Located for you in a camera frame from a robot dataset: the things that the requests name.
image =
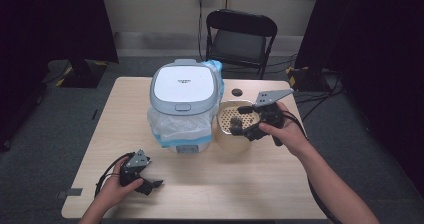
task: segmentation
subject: rice cooker lid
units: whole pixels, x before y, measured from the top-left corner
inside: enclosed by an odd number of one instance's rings
[[[160,68],[150,87],[152,106],[169,115],[195,115],[217,102],[215,74],[195,60],[180,59]]]

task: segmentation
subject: wire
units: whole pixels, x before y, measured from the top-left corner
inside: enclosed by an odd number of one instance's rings
[[[282,112],[284,114],[288,114],[288,115],[283,115],[283,117],[292,120],[299,127],[299,129],[302,131],[302,134],[306,138],[306,140],[308,140],[308,137],[306,136],[306,132],[303,129],[300,121],[296,118],[296,116],[293,115],[289,111],[282,111]],[[340,224],[341,222],[333,215],[333,213],[331,213],[330,210],[328,210],[327,206],[324,204],[324,202],[321,200],[321,198],[316,193],[315,188],[313,187],[311,181],[309,180],[309,177],[308,177],[308,184],[309,184],[309,189],[311,190],[311,193],[312,193],[312,197],[314,198],[315,202],[317,203],[317,205],[321,209],[321,211],[327,216],[328,219],[330,219],[332,221],[332,223]]]
[[[312,95],[312,94],[301,94],[301,95],[296,95],[295,97],[304,97],[304,96],[308,96],[308,97],[323,97],[323,96],[327,96],[327,94],[319,94],[319,95]]]
[[[96,183],[96,191],[94,192],[94,197],[96,197],[97,194],[99,194],[100,189],[102,189],[103,182],[106,179],[106,177],[113,174],[113,173],[107,174],[110,171],[110,169],[112,169],[112,167],[114,167],[116,165],[116,163],[118,163],[118,161],[121,160],[122,158],[127,157],[127,156],[131,157],[131,156],[134,156],[134,154],[135,154],[134,152],[126,153],[126,154],[120,156],[118,159],[116,159],[112,164],[110,164],[110,166],[106,169],[105,173],[100,177],[99,182]]]
[[[202,42],[202,0],[199,0],[199,30],[198,30],[198,34],[197,34],[197,44],[198,44],[198,49],[199,49],[199,56],[200,59],[202,61],[204,61],[203,56],[202,56],[202,51],[201,51],[201,42]]]
[[[328,97],[327,94],[322,94],[321,96],[311,96],[310,98],[308,98],[306,100],[297,101],[296,105],[297,105],[297,108],[300,108],[303,104],[305,104],[307,102],[320,101],[320,100],[325,99],[327,97]]]
[[[270,64],[270,65],[267,65],[267,67],[279,66],[279,65],[291,63],[292,61],[293,60],[290,57],[290,60],[288,60],[288,61],[273,63],[273,64]],[[232,72],[232,73],[254,73],[254,72],[249,72],[249,71],[246,71],[246,72],[232,71],[232,70],[245,70],[246,68],[251,68],[251,67],[228,67],[228,68],[222,69],[222,71],[223,72]],[[284,70],[285,70],[285,68],[283,70],[279,70],[279,71],[266,71],[265,74],[280,73],[280,72],[283,72]]]
[[[339,83],[339,80],[340,80],[340,75],[338,75],[337,76],[337,80],[336,80],[336,83],[334,84],[334,87],[331,89],[331,91],[330,91],[330,93],[327,93],[327,95],[326,96],[323,96],[323,97],[320,97],[320,98],[316,98],[316,99],[311,99],[311,100],[307,100],[307,101],[299,101],[299,102],[296,102],[296,103],[305,103],[305,102],[309,102],[309,101],[318,101],[319,100],[319,102],[314,106],[314,107],[312,107],[312,109],[311,110],[309,110],[306,114],[305,114],[305,116],[303,116],[303,118],[302,118],[302,120],[303,121],[305,121],[305,119],[321,104],[321,103],[323,103],[325,100],[327,100],[328,98],[330,98],[330,97],[332,97],[332,96],[335,96],[335,95],[338,95],[338,94],[340,94],[340,93],[342,93],[342,91],[344,90],[344,88],[342,87],[341,88],[341,90],[339,90],[338,92],[336,92],[336,93],[334,93],[334,91],[336,90],[336,88],[337,88],[337,86],[338,86],[338,83]]]
[[[108,177],[108,176],[119,176],[119,174],[118,174],[118,173],[109,173],[109,174],[107,174],[106,176],[107,176],[107,177]]]

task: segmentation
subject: small dark object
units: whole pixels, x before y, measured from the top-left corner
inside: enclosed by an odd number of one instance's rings
[[[96,119],[96,115],[97,115],[97,109],[94,111],[94,114],[93,114],[93,116],[91,117],[91,120]]]
[[[243,91],[242,91],[242,90],[240,90],[240,89],[238,89],[238,88],[234,88],[234,89],[231,91],[231,94],[233,94],[233,96],[241,96],[241,95],[243,95]]]
[[[243,135],[243,120],[240,117],[238,116],[231,117],[230,132],[232,135],[235,135],[235,136]]]

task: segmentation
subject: person's left hand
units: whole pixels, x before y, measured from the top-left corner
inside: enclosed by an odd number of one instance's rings
[[[101,201],[101,203],[105,205],[105,208],[107,209],[120,203],[129,193],[143,184],[143,179],[141,178],[124,187],[119,183],[119,170],[122,163],[127,159],[128,157],[122,158],[116,163],[112,174],[106,180],[105,184],[96,197],[96,199],[99,199],[99,201]]]

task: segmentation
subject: plastic bag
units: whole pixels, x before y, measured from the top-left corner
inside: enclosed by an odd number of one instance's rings
[[[212,141],[212,121],[219,110],[224,94],[224,81],[221,77],[222,64],[219,61],[202,62],[217,77],[219,98],[208,111],[197,115],[173,116],[161,113],[150,107],[147,119],[156,140],[163,148],[182,145],[201,145]]]

